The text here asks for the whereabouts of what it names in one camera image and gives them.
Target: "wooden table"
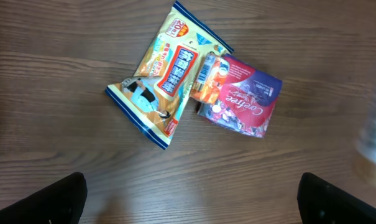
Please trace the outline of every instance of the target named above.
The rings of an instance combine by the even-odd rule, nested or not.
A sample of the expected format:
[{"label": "wooden table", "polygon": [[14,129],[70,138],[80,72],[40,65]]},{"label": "wooden table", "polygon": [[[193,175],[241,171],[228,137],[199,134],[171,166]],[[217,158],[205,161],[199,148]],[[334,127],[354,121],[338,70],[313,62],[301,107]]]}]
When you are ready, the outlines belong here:
[{"label": "wooden table", "polygon": [[133,74],[171,0],[0,0],[0,209],[74,172],[80,223],[300,223],[313,172],[376,207],[351,160],[376,83],[376,0],[182,1],[283,80],[265,139],[190,100],[170,147],[104,94]]}]

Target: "wrapper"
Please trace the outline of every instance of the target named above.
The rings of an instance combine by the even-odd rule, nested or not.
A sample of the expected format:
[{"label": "wrapper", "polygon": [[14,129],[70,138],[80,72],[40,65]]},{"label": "wrapper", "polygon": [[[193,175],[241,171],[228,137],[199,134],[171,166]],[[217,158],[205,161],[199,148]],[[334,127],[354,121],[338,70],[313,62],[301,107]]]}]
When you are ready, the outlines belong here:
[{"label": "wrapper", "polygon": [[229,72],[229,63],[215,54],[207,54],[193,83],[190,96],[202,103],[214,104]]},{"label": "wrapper", "polygon": [[166,149],[208,53],[232,53],[210,28],[175,2],[131,78],[105,92],[154,143]]},{"label": "wrapper", "polygon": [[225,55],[229,72],[215,104],[202,104],[198,114],[224,128],[262,138],[282,89],[282,81]]}]

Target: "white lettering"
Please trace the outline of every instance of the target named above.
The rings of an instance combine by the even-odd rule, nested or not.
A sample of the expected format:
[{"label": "white lettering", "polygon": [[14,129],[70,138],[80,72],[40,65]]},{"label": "white lettering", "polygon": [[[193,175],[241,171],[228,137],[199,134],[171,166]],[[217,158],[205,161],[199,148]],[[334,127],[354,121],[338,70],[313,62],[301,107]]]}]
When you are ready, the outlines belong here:
[{"label": "white lettering", "polygon": [[231,103],[237,104],[237,108],[247,108],[253,111],[254,115],[261,115],[264,112],[264,109],[259,108],[258,106],[251,105],[250,103],[245,102],[244,100],[239,100],[234,98],[233,96],[227,95],[225,98],[226,101],[230,101]]}]

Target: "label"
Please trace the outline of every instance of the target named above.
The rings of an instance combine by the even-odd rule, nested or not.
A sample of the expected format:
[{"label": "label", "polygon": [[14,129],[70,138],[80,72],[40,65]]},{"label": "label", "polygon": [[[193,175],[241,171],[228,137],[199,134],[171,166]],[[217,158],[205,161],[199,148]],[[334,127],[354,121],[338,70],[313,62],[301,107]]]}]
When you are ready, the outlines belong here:
[{"label": "label", "polygon": [[197,57],[198,53],[179,45],[167,73],[157,86],[168,96],[174,97]]},{"label": "label", "polygon": [[168,136],[172,135],[172,134],[174,133],[175,128],[177,127],[177,125],[178,125],[178,121],[177,121],[176,119],[173,118],[173,119],[168,123],[168,125],[165,127],[164,132],[165,132]]},{"label": "label", "polygon": [[224,58],[229,62],[229,73],[225,83],[237,83],[246,80],[255,73],[255,69],[244,64],[239,64],[229,58]]},{"label": "label", "polygon": [[171,25],[168,27],[166,34],[171,37],[182,37],[189,31],[188,26],[181,19],[174,19]]},{"label": "label", "polygon": [[159,54],[156,57],[154,65],[152,67],[152,71],[150,71],[149,77],[156,77],[156,76],[160,75],[159,73],[160,73],[160,71],[163,67],[164,60],[166,59],[169,51],[170,51],[170,44],[169,43],[165,43],[165,46],[162,46],[160,48],[159,52],[161,52],[161,54]]},{"label": "label", "polygon": [[209,41],[208,39],[206,39],[205,37],[203,37],[199,33],[197,33],[196,36],[197,36],[199,45],[211,44],[211,41]]},{"label": "label", "polygon": [[276,103],[274,101],[270,105],[261,106],[258,104],[258,96],[246,93],[233,85],[224,85],[219,98],[242,123],[252,127],[261,126],[272,114]]},{"label": "label", "polygon": [[201,84],[206,83],[206,80],[208,78],[208,75],[210,74],[211,68],[214,65],[215,59],[216,59],[216,56],[207,54],[206,60],[204,61],[204,64],[201,67],[199,75],[196,79],[198,83],[201,83]]}]

